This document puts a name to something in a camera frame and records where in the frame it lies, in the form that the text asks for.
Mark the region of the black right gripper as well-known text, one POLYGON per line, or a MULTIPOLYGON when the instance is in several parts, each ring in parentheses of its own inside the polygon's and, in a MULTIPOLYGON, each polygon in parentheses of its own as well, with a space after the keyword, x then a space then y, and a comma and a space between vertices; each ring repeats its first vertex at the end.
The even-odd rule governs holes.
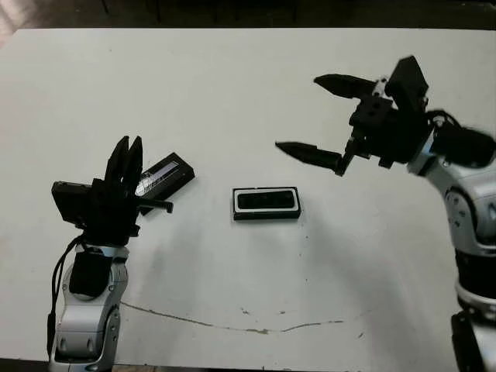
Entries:
POLYGON ((425 83, 388 88, 388 80, 367 80, 347 74, 324 74, 313 79, 321 88, 342 98, 358 98, 350 116, 352 131, 344 154, 301 142, 276 142, 275 146, 305 164, 324 167, 343 176, 355 157, 379 158, 381 167, 409 162, 425 138, 427 98, 425 83))

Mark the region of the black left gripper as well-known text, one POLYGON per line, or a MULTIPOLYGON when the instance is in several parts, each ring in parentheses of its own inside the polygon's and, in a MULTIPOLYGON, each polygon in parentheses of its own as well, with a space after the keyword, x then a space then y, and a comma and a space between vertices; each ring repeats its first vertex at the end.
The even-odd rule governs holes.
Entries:
POLYGON ((131 147, 129 137, 117 142, 105 170, 105 179, 95 178, 91 184, 88 214, 84 222, 83 240, 96 246, 125 246, 137 237, 139 210, 159 208, 171 213, 174 204, 143 198, 136 188, 143 171, 143 144, 137 136, 131 147))

